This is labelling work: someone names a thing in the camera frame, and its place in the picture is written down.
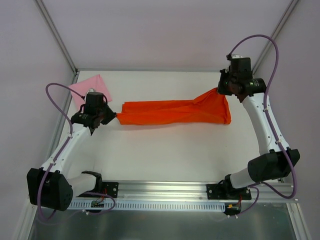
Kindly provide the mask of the orange t shirt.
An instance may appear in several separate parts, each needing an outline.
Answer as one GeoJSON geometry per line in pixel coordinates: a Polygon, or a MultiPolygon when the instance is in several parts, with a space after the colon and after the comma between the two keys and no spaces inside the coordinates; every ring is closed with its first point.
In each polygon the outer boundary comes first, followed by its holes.
{"type": "Polygon", "coordinates": [[[121,125],[169,125],[210,123],[229,125],[232,121],[226,97],[213,88],[194,99],[128,101],[117,114],[121,125]]]}

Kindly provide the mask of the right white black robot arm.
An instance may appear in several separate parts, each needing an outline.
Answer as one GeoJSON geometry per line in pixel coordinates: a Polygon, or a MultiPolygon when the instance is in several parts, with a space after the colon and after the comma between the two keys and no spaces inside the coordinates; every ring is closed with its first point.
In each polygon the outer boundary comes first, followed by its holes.
{"type": "Polygon", "coordinates": [[[228,55],[227,60],[228,68],[220,70],[217,93],[234,95],[243,105],[251,120],[260,154],[250,160],[246,168],[224,178],[221,192],[232,199],[247,187],[287,177],[300,159],[300,153],[284,139],[270,106],[265,81],[253,77],[251,59],[228,55]]]}

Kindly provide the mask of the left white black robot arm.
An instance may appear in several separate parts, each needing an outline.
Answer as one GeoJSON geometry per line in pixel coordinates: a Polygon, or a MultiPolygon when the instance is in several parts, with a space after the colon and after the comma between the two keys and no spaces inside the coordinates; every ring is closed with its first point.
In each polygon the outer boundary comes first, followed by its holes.
{"type": "Polygon", "coordinates": [[[74,197],[99,196],[103,191],[100,173],[85,170],[67,178],[75,153],[101,125],[107,125],[117,114],[108,106],[101,92],[88,92],[85,103],[70,119],[69,133],[40,168],[31,168],[26,176],[29,200],[32,205],[55,211],[65,211],[74,197]]]}

